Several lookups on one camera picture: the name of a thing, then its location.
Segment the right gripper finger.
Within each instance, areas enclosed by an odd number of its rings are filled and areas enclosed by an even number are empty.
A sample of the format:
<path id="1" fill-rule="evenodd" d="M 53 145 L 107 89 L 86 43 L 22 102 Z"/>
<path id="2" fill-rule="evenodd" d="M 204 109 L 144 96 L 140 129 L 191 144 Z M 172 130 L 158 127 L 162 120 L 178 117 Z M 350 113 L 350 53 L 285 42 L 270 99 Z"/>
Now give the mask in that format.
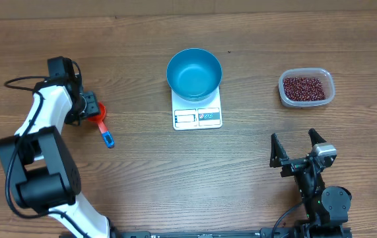
<path id="1" fill-rule="evenodd" d="M 312 146 L 315 146 L 319 143 L 325 143 L 326 140 L 319 134 L 314 128 L 310 128 L 308 130 L 308 135 L 310 137 L 310 141 L 312 143 Z"/>
<path id="2" fill-rule="evenodd" d="M 270 167 L 282 167 L 289 160 L 285 149 L 281 145 L 277 134 L 271 135 L 271 157 L 269 161 Z"/>

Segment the red scoop with blue handle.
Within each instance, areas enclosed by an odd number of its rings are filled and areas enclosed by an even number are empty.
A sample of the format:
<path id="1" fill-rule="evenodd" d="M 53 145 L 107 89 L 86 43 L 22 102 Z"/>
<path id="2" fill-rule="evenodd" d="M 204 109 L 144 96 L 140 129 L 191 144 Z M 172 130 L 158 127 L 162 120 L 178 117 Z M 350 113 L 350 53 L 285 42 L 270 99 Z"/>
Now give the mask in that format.
<path id="1" fill-rule="evenodd" d="M 115 146 L 115 141 L 104 123 L 104 119 L 106 117 L 106 107 L 101 102 L 98 103 L 98 107 L 100 109 L 100 114 L 89 117 L 88 121 L 95 122 L 97 124 L 104 143 L 106 144 L 107 148 L 111 149 Z"/>

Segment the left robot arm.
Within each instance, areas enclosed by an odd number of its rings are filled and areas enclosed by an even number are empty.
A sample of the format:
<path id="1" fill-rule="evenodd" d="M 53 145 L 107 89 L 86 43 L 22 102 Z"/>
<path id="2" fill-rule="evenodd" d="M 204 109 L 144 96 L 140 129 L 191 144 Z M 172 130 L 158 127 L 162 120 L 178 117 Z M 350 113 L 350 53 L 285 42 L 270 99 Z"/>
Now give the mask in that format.
<path id="1" fill-rule="evenodd" d="M 29 90 L 34 101 L 23 125 L 0 139 L 7 204 L 22 219 L 56 219 L 70 237 L 118 237 L 110 219 L 83 195 L 79 170 L 61 137 L 64 125 L 89 120 L 113 147 L 103 123 L 106 109 L 92 91 L 84 90 L 75 61 L 59 56 L 47 64 L 49 74 L 39 76 Z"/>

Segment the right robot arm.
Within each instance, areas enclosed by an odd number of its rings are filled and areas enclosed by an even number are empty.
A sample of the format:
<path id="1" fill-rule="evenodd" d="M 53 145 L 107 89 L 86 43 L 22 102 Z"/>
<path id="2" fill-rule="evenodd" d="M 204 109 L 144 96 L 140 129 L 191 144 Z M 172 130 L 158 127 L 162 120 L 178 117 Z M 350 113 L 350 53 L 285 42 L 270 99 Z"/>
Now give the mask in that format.
<path id="1" fill-rule="evenodd" d="M 271 135 L 269 166 L 281 168 L 282 177 L 294 177 L 301 201 L 286 211 L 270 229 L 275 237 L 327 237 L 348 238 L 352 231 L 343 224 L 349 219 L 352 195 L 341 186 L 326 186 L 322 178 L 324 169 L 333 165 L 337 150 L 313 128 L 308 130 L 312 150 L 305 157 L 291 159 L 277 134 Z M 293 227 L 280 227 L 291 212 L 304 206 L 307 218 L 297 220 Z"/>

